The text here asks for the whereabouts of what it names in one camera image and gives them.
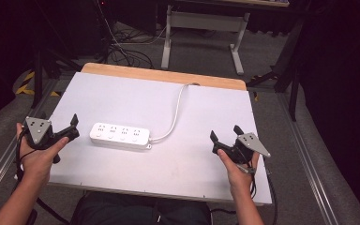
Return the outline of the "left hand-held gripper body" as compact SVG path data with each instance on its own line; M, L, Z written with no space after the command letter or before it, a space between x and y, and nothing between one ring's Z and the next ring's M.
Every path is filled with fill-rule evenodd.
M29 116L25 119L24 134L27 145L34 150L46 150L64 137L71 142L80 136L77 126L69 124L68 127L54 133L50 120Z

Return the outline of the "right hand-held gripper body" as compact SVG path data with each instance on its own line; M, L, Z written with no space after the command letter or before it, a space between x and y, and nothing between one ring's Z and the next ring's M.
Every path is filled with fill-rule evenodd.
M218 141L217 145L213 145L212 152L217 154L219 149L223 150L235 164L249 163L255 153L267 158L271 157L259 138L252 132L238 135L233 146Z

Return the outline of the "white power strip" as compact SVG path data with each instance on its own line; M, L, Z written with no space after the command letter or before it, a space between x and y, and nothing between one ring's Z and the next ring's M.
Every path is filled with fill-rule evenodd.
M116 148L150 149L150 131L141 127L95 123L89 133L93 143Z

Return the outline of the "person's left hand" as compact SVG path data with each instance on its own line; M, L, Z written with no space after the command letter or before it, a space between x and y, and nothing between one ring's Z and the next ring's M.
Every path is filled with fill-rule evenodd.
M17 138L21 141L18 159L21 161L23 175L21 182L31 182L44 186L50 180L51 167L54 157L67 145L68 137L60 139L46 150L35 150L31 148L27 140L21 137L23 125L16 124Z

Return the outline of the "person's right hand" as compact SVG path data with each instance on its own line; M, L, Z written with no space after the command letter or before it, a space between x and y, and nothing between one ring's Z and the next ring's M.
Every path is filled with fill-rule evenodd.
M217 153L227 170L231 193L250 191L252 176L243 172L223 150L219 149Z

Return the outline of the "black metal stand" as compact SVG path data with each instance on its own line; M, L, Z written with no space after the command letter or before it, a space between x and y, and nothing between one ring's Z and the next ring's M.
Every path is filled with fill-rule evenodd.
M271 67L271 71L262 76L255 76L251 79L250 82L247 83L247 87L254 87L260 83L264 83L277 77L277 82L274 85L274 90L276 93L284 93L288 86L290 86L291 96L289 100L288 112L294 122L296 121L295 108L299 88L297 60L294 53L298 45L298 39L303 30L304 21L305 20L302 18L297 20L276 63Z
M46 72L50 79L58 79L61 75L62 64L75 71L81 71L83 67L51 48L36 46L33 53L35 75L32 109L35 109L43 97L43 72Z

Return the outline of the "white board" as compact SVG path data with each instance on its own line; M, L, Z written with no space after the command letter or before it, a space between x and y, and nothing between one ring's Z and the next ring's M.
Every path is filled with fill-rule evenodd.
M232 145L235 125L256 130L248 91L77 73L52 113L60 130L79 119L79 138L52 167L53 184L211 202L232 196L225 168L213 154L210 133ZM93 143L97 123L147 128L150 149L115 149Z

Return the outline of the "person's dark trousers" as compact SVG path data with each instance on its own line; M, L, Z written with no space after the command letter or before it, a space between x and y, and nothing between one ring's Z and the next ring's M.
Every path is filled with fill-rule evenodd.
M212 225L206 202L88 192L70 225Z

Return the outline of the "aluminium rail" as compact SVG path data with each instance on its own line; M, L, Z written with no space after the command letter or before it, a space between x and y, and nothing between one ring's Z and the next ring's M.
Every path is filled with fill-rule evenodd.
M48 81L46 81L46 86L42 89L41 99L38 101L37 105L34 108L31 108L28 111L28 115L36 116L42 112L42 108L45 105L48 97L51 95L51 92L55 88L56 84L57 80L49 79ZM4 178L6 172L8 171L9 167L13 164L13 160L15 159L16 155L16 144L17 139L16 137L13 137L7 149L0 157L0 183Z
M299 126L292 120L288 112L288 102L286 96L284 94L277 94L277 99L282 111L285 113L286 121L292 131L292 136L295 139L296 150L303 165L314 198L322 213L322 218L325 222L325 225L339 225L333 207L323 187L322 180L317 173L317 170L308 152L306 143L303 140Z

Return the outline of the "white metal desk frame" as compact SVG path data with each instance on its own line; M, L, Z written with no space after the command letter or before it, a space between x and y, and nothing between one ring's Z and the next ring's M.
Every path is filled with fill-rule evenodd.
M234 17L191 12L178 12L173 10L173 6L168 5L166 11L165 42L162 53L161 67L163 69L169 68L172 44L171 30L173 28L235 32L237 34L237 39L229 46L229 48L236 73L239 76L242 76L244 74L244 69L239 55L239 48L246 32L249 16L249 13L245 13L243 16Z

